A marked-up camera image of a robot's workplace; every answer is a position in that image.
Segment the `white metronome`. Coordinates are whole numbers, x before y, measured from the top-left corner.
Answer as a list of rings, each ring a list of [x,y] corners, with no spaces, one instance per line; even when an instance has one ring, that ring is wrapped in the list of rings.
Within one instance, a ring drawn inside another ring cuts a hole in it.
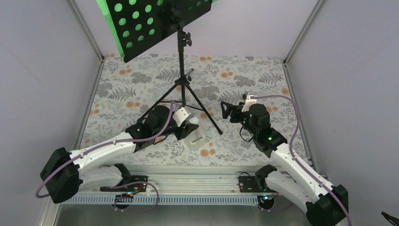
[[[198,117],[192,117],[188,122],[190,124],[198,125],[198,128],[184,138],[183,141],[190,151],[196,151],[201,149],[207,143],[207,138]]]

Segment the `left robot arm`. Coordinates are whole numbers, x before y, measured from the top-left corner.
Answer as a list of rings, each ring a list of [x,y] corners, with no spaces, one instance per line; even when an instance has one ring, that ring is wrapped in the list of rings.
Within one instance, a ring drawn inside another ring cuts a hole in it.
[[[156,106],[143,122],[104,142],[72,151],[64,147],[56,149],[40,173],[42,184],[35,195],[62,203],[79,191],[94,188],[124,191],[131,184],[127,169],[120,163],[109,166],[106,163],[154,145],[158,137],[174,135],[177,140],[186,139],[199,127],[199,119],[185,107],[174,112],[166,106]]]

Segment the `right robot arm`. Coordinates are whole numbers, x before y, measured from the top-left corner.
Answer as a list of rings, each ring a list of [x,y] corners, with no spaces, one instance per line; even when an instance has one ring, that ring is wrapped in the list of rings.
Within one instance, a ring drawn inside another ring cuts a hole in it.
[[[240,123],[256,148],[291,176],[287,179],[268,164],[255,172],[255,186],[261,192],[273,190],[299,207],[312,226],[337,226],[347,217],[348,191],[335,186],[290,150],[287,139],[270,123],[266,107],[246,101],[239,105],[221,102],[222,117]]]

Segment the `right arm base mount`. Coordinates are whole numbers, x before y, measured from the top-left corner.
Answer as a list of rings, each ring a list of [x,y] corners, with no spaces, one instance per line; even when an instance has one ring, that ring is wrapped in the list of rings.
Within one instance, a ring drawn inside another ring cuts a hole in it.
[[[238,176],[238,181],[241,193],[259,193],[256,196],[256,204],[261,211],[277,212],[277,210],[272,210],[272,208],[276,197],[278,197],[278,192],[268,188],[266,185],[259,185],[256,177],[247,172],[241,172]]]

